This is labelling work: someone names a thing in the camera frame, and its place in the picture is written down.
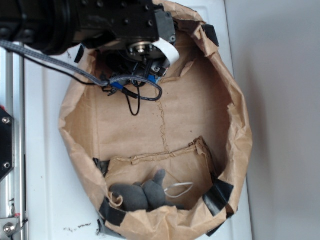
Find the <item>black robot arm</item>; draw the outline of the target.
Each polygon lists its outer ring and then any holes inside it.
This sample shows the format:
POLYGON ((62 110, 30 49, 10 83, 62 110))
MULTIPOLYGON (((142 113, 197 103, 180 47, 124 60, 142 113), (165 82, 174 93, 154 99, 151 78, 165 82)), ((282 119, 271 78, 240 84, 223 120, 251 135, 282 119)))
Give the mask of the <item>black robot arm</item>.
POLYGON ((69 69, 106 87, 98 79, 54 56, 82 45, 86 49, 120 51, 127 59, 152 65, 163 74, 178 61, 172 15, 151 0, 3 0, 0 3, 0 45, 69 69))

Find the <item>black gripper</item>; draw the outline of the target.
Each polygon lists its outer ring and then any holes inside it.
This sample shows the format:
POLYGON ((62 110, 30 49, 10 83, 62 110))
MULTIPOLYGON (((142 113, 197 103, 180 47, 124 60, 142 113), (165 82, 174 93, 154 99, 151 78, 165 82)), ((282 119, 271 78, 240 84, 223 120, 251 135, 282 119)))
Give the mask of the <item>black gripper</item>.
POLYGON ((105 86, 155 85, 177 61, 176 26, 164 9, 111 9, 108 41, 100 47, 105 86))

